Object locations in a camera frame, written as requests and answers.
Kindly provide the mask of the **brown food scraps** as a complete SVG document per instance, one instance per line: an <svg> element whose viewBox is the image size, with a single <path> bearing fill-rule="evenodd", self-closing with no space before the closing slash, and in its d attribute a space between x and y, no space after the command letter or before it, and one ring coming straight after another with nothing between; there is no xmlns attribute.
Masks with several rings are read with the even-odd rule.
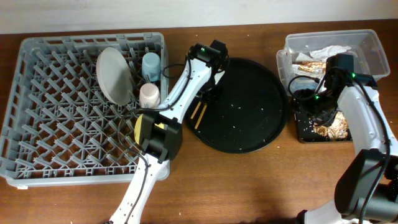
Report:
<svg viewBox="0 0 398 224"><path fill-rule="evenodd" d="M321 125L310 117L313 127L312 132L331 141L340 141L349 139L349 128L347 120L341 111L334 114L333 122L329 126Z"/></svg>

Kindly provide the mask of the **gold foil wrapper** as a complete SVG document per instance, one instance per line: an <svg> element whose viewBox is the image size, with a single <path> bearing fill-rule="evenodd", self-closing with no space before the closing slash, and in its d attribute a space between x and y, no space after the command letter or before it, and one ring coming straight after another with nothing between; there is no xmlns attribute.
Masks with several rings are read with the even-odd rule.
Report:
<svg viewBox="0 0 398 224"><path fill-rule="evenodd" d="M294 62L292 64L294 69L314 73L321 74L326 72L326 63L323 62L311 62L311 61L303 61L303 62Z"/></svg>

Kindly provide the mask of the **white napkin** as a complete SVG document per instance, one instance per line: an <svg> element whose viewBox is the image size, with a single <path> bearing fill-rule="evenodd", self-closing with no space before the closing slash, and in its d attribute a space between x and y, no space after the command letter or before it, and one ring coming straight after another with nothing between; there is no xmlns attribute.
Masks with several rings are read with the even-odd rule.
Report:
<svg viewBox="0 0 398 224"><path fill-rule="evenodd" d="M325 47L320 50L311 51L309 53L299 53L297 58L295 59L295 61L293 61L292 63L303 62L303 61L326 63L326 60L329 57L335 56L337 54L345 53L348 50L351 50L350 46L331 45L331 46ZM293 71L296 75L308 75L310 77L318 77L318 78L325 74L325 73L321 73L321 74L308 73L308 72L303 72L303 71L300 71L300 70L297 70L294 68L293 68Z"/></svg>

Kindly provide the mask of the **pink cup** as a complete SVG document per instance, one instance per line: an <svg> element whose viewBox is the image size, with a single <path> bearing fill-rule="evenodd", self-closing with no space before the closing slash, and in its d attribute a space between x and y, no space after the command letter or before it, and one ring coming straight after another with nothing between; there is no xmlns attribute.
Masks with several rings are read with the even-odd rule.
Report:
<svg viewBox="0 0 398 224"><path fill-rule="evenodd" d="M141 108L156 109L160 103L160 91L153 83L141 86L139 93L139 104Z"/></svg>

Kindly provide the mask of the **light blue cup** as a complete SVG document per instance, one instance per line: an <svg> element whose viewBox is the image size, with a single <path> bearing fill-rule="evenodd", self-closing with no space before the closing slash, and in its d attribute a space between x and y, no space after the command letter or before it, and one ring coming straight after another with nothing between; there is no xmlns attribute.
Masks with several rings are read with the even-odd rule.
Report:
<svg viewBox="0 0 398 224"><path fill-rule="evenodd" d="M142 58L142 76L150 82L159 81L160 63L160 57L156 53L146 53Z"/></svg>

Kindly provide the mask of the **yellow bowl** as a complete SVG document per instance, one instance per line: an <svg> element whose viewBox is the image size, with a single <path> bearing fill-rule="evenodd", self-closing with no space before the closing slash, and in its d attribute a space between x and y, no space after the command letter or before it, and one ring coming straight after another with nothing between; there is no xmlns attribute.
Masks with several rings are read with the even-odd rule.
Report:
<svg viewBox="0 0 398 224"><path fill-rule="evenodd" d="M135 127L134 127L134 140L135 142L140 145L140 135L141 135L141 126L142 126L142 120L143 120L143 115L141 114L136 123L135 123ZM155 123L155 126L157 126L158 128L161 129L165 129L165 124L164 123Z"/></svg>

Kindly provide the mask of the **grey round plate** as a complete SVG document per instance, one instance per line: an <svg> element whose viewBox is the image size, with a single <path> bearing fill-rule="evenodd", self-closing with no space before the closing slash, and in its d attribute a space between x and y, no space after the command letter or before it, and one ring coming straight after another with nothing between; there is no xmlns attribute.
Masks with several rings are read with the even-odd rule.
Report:
<svg viewBox="0 0 398 224"><path fill-rule="evenodd" d="M96 76L101 91L110 102L121 106L130 102L133 91L131 73L120 51L108 47L100 53Z"/></svg>

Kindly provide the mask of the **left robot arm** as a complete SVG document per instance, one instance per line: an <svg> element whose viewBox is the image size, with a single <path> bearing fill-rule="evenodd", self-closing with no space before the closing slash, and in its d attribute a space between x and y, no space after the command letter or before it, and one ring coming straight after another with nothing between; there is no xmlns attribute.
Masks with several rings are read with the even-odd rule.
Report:
<svg viewBox="0 0 398 224"><path fill-rule="evenodd" d="M214 40L209 46L190 47L185 68L177 83L156 109L131 110L121 118L125 123L137 116L134 141L140 151L131 146L123 148L138 158L136 171L127 191L109 223L139 223L149 195L160 179L169 174L170 161L182 145L182 120L197 94L210 94L216 86L215 75L226 68L226 44Z"/></svg>

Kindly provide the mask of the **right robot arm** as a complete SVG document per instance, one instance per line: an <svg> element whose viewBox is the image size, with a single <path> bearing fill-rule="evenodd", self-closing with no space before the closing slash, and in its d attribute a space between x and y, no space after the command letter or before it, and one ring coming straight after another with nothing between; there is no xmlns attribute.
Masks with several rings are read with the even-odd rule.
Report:
<svg viewBox="0 0 398 224"><path fill-rule="evenodd" d="M397 223L397 138L380 106L375 79L354 72L353 66L352 55L329 57L325 75L315 80L316 90L291 94L297 111L316 124L331 124L342 112L356 153L334 198L301 211L297 223Z"/></svg>

